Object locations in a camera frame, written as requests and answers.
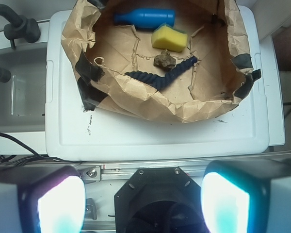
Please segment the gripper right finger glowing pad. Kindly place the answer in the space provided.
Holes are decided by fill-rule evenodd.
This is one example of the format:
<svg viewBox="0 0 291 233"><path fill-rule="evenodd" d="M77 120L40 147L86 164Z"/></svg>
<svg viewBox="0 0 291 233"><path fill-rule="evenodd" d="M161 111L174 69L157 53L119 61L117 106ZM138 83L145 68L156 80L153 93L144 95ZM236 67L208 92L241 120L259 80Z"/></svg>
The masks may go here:
<svg viewBox="0 0 291 233"><path fill-rule="evenodd" d="M201 208L212 233L291 233L291 159L210 162Z"/></svg>

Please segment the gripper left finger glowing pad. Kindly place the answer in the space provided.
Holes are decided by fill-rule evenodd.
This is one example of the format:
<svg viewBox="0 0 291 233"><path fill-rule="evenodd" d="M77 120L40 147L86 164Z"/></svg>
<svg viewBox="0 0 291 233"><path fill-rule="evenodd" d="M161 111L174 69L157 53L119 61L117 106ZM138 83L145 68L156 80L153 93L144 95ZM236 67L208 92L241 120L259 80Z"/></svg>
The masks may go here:
<svg viewBox="0 0 291 233"><path fill-rule="evenodd" d="M85 203L73 166L0 166L0 233L79 233Z"/></svg>

